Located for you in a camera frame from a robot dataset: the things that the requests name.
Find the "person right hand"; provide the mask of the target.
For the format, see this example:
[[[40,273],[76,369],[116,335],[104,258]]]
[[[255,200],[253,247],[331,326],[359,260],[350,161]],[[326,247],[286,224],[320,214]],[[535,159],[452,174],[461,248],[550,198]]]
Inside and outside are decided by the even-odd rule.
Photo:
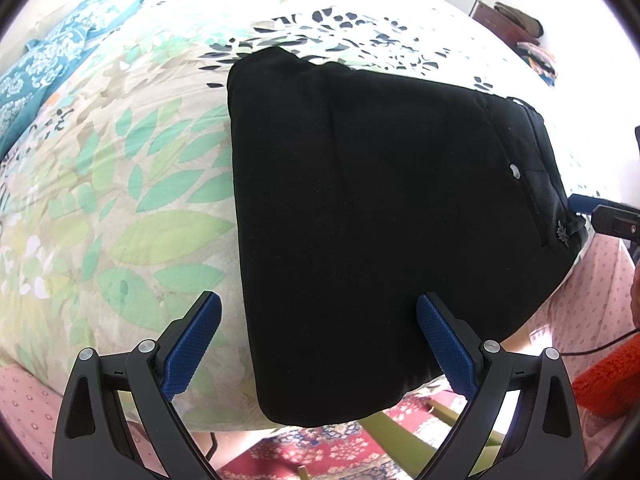
[[[640,263],[634,269],[634,280],[630,289],[630,310],[634,327],[640,328]]]

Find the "orange sleeve right forearm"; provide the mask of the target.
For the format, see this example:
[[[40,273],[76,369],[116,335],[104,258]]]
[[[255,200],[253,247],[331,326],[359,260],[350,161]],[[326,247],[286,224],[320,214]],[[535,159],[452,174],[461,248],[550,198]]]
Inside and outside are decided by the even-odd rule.
[[[628,414],[640,396],[639,336],[590,367],[572,383],[576,403],[601,418]]]

